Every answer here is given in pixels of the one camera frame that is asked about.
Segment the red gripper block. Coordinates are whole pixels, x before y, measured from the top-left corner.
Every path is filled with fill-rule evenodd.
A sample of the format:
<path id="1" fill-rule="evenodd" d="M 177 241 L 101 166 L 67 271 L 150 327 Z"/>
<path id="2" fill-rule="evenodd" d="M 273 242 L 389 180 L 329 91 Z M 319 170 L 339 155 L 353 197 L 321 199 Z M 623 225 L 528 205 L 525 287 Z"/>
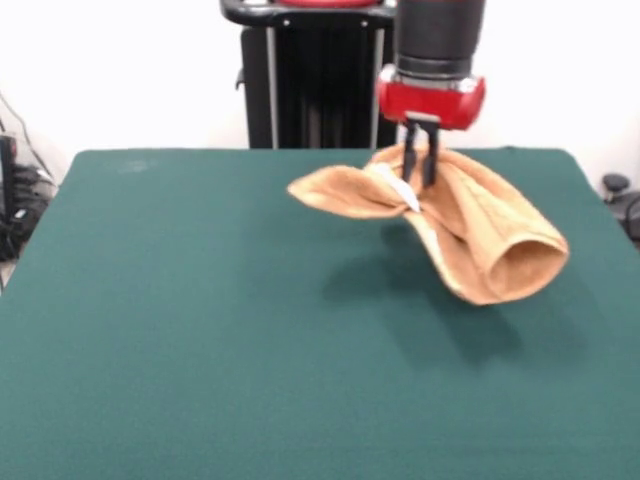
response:
<path id="1" fill-rule="evenodd" d="M 457 80 L 424 80 L 402 75 L 396 68 L 383 68 L 377 78 L 376 94 L 382 115 L 405 123 L 402 179 L 409 181 L 416 165 L 416 122 L 427 122 L 428 151 L 423 162 L 423 186 L 436 179 L 440 129 L 467 130 L 478 118 L 486 95 L 484 77 Z"/>

